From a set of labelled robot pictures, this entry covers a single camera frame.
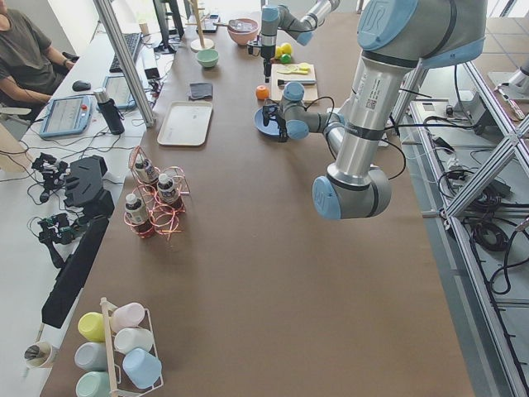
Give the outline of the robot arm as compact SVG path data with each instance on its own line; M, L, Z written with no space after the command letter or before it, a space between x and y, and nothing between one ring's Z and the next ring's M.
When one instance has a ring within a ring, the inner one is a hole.
M372 1L361 13L362 49L354 86L343 113L311 113L303 86L285 86L274 112L282 138L322 133L336 158L315 179L312 200L327 219L369 218L391 199L388 177L374 155L404 76L418 66L435 69L477 58L484 47L487 7L482 1Z
M261 8L260 33L254 40L248 41L246 46L249 55L259 52L263 59L266 84L272 73L278 31L285 31L298 44L306 45L312 39L313 32L339 5L339 0L316 1L301 19L296 18L284 5L264 5Z

